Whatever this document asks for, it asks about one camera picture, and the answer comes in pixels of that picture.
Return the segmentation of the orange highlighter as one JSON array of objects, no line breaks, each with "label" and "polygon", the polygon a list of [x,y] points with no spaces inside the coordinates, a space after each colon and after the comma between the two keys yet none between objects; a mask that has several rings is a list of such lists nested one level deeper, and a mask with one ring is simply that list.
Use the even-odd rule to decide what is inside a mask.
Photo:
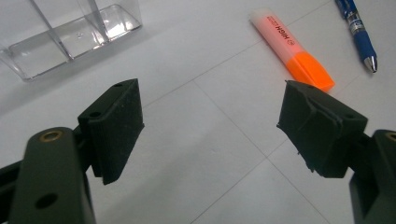
[{"label": "orange highlighter", "polygon": [[329,91],[335,82],[321,63],[299,43],[282,20],[269,8],[255,9],[250,21],[299,82]]}]

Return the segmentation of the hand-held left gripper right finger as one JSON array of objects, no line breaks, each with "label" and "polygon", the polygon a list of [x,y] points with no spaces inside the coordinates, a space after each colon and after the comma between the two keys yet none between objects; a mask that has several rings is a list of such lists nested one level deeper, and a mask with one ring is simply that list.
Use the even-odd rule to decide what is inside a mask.
[{"label": "hand-held left gripper right finger", "polygon": [[307,168],[325,178],[353,171],[355,224],[396,224],[396,132],[364,133],[368,119],[328,93],[288,80],[277,127]]}]

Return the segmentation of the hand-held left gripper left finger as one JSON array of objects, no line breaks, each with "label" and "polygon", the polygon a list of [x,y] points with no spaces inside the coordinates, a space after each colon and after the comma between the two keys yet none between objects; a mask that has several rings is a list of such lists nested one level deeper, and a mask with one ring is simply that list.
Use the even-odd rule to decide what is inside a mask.
[{"label": "hand-held left gripper left finger", "polygon": [[136,78],[111,86],[78,116],[72,130],[33,135],[8,166],[8,224],[96,224],[88,169],[117,181],[144,128]]}]

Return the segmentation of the clear plastic pen organizer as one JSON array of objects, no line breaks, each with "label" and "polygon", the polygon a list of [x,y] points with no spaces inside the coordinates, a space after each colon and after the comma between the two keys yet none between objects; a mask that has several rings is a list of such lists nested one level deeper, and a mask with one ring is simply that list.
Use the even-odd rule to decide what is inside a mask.
[{"label": "clear plastic pen organizer", "polygon": [[0,0],[0,66],[30,81],[141,26],[139,0]]}]

